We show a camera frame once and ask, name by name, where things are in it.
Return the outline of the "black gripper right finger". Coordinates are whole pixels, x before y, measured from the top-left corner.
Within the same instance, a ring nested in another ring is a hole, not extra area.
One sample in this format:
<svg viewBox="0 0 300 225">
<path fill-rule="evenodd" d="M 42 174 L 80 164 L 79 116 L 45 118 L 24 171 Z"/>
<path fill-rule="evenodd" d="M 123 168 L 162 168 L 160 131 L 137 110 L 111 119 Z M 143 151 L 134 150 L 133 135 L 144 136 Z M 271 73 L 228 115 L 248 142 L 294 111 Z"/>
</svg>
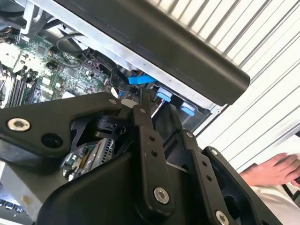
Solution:
<svg viewBox="0 0 300 225">
<path fill-rule="evenodd" d="M 169 163 L 188 170 L 193 209 L 204 225 L 264 225 L 266 205 L 214 148 L 201 150 L 195 136 L 181 125 L 169 105 L 173 133 Z"/>
</svg>

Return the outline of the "person's bare hand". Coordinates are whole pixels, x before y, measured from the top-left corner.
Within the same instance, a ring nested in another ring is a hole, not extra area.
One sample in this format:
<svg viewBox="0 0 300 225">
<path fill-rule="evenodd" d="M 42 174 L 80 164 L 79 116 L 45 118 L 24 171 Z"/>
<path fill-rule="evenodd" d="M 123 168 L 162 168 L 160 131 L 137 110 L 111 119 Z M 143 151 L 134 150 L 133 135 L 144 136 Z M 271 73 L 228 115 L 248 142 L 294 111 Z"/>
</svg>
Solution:
<svg viewBox="0 0 300 225">
<path fill-rule="evenodd" d="M 299 187 L 296 181 L 300 177 L 300 160 L 298 155 L 280 153 L 269 160 L 255 164 L 240 173 L 249 186 L 283 185 L 291 183 Z"/>
</svg>

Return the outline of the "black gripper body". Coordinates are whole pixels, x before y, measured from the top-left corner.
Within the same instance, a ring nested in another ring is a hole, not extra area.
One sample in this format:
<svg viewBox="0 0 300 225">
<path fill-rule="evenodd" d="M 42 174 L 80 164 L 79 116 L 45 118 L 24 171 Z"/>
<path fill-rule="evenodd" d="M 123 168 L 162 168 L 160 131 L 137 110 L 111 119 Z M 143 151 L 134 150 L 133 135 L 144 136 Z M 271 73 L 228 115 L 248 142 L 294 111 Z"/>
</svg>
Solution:
<svg viewBox="0 0 300 225">
<path fill-rule="evenodd" d="M 161 148 L 136 147 L 56 189 L 38 225 L 205 225 L 191 176 Z"/>
</svg>

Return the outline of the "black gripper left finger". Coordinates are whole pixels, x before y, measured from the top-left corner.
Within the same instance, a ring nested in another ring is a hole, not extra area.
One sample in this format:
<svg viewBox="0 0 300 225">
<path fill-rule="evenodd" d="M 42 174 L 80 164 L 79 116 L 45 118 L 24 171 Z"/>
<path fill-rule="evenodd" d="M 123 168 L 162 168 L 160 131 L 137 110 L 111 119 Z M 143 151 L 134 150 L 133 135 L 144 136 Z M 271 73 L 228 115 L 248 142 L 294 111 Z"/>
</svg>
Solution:
<svg viewBox="0 0 300 225">
<path fill-rule="evenodd" d="M 148 92 L 131 108 L 102 92 L 1 110 L 0 158 L 17 175 L 14 196 L 31 217 L 70 182 L 62 174 L 65 157 L 104 138 L 117 142 L 112 159 L 136 147 L 163 150 Z"/>
</svg>

